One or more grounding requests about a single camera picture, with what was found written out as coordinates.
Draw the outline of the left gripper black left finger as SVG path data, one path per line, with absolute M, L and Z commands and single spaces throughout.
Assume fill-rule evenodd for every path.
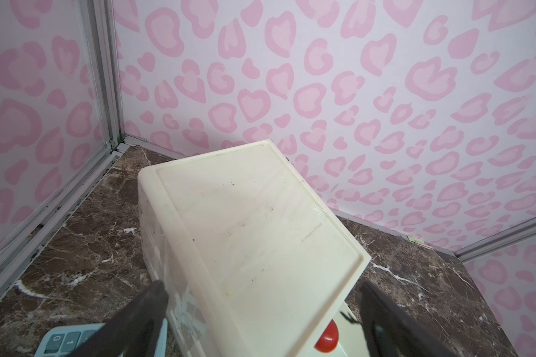
M 169 296 L 154 281 L 70 356 L 164 356 Z

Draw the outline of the cream plastic drawer cabinet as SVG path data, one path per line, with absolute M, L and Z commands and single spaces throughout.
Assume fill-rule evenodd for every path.
M 184 356 L 307 356 L 371 260 L 269 140 L 143 168 L 138 209 Z

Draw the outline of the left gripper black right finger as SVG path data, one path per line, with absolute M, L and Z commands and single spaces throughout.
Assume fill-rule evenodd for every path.
M 370 281 L 360 287 L 360 325 L 370 356 L 454 356 Z

